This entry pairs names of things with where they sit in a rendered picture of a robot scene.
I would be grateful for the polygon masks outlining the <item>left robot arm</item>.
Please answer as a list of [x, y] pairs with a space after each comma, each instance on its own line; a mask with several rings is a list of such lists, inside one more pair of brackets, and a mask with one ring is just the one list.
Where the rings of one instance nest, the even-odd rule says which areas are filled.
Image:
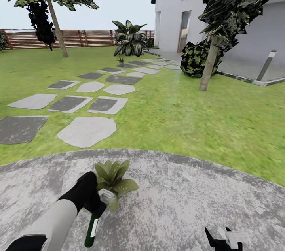
[[97, 191], [97, 176], [89, 171], [70, 185], [61, 197], [34, 223], [21, 232], [5, 251], [61, 251], [77, 214], [84, 207], [102, 215], [115, 196], [104, 188]]

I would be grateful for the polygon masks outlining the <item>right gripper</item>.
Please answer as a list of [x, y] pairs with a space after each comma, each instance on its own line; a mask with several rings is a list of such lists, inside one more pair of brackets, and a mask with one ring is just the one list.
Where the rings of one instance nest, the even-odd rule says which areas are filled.
[[[225, 227], [227, 231], [231, 231], [228, 227]], [[215, 248], [215, 251], [243, 251], [243, 244], [242, 242], [238, 242], [238, 249], [232, 250], [230, 246], [226, 243], [226, 240], [218, 240], [213, 239], [210, 232], [205, 228], [206, 235], [209, 240], [209, 244], [211, 247]], [[231, 231], [234, 232], [234, 231]]]

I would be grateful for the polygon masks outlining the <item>insectifuge atomizer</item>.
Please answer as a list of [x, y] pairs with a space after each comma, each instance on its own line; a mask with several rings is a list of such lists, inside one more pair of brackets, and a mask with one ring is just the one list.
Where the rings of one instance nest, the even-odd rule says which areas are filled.
[[91, 220], [89, 223], [89, 228], [88, 228], [87, 235], [86, 235], [86, 239], [85, 239], [85, 243], [84, 243], [85, 247], [89, 248], [93, 246], [98, 223], [99, 223], [99, 218], [96, 215], [92, 214]]

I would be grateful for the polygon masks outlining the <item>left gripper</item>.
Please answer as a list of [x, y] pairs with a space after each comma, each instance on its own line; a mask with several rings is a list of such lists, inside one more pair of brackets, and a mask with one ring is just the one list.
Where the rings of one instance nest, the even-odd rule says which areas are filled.
[[104, 212], [104, 210], [107, 208], [107, 205], [100, 200], [99, 194], [97, 194], [95, 200], [89, 203], [86, 202], [84, 208], [99, 218]]

